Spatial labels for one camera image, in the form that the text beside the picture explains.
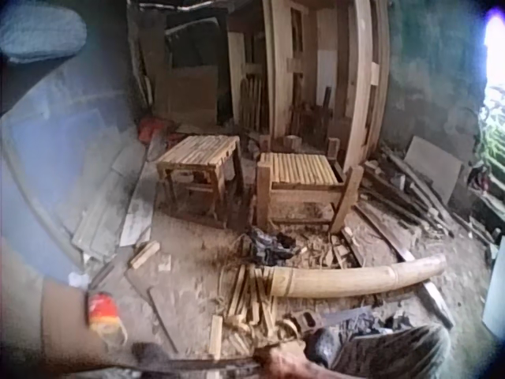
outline person's hand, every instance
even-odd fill
[[[264,377],[298,377],[308,362],[303,353],[304,345],[300,341],[292,341],[261,351],[257,356],[263,363]]]

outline gray wall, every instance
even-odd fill
[[[72,222],[64,222],[62,215],[78,218],[109,169],[110,161],[105,162],[101,153],[125,131],[134,134],[135,122],[125,1],[51,3],[74,9],[84,18],[86,46],[71,59],[8,68],[11,75],[3,78],[8,89],[0,121],[12,137],[31,191],[64,230]],[[83,176],[92,185],[84,188]],[[2,236],[44,275],[66,281],[77,270],[37,222],[4,162]]]
[[[484,98],[484,17],[470,0],[393,0],[391,74],[381,139],[406,151],[419,136],[465,165],[451,205],[469,208],[463,185]]]

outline bamboo pole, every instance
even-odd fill
[[[275,267],[270,296],[341,298],[393,291],[420,283],[446,268],[443,254],[390,266],[347,270]]]

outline wooden stool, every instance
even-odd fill
[[[336,156],[335,141],[328,152]],[[273,224],[328,225],[331,233],[340,231],[350,207],[357,200],[363,167],[353,167],[346,177],[333,156],[264,152],[257,166],[256,223],[267,231]],[[324,219],[282,219],[269,216],[274,202],[330,203],[334,215]]]
[[[159,180],[165,185],[167,200],[172,200],[176,212],[172,216],[195,222],[210,224],[215,227],[226,226],[226,189],[224,178],[224,163],[233,157],[237,193],[244,190],[244,178],[241,168],[240,139],[229,136],[191,136],[187,137],[157,161]],[[210,184],[206,183],[178,183],[188,190],[208,192],[213,194],[212,209],[217,205],[217,223],[209,223],[208,218],[191,216],[177,211],[175,196],[174,170],[193,171],[207,174]]]

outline trousers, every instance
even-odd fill
[[[367,378],[437,378],[450,349],[449,332],[442,325],[359,336],[343,344],[332,369]]]

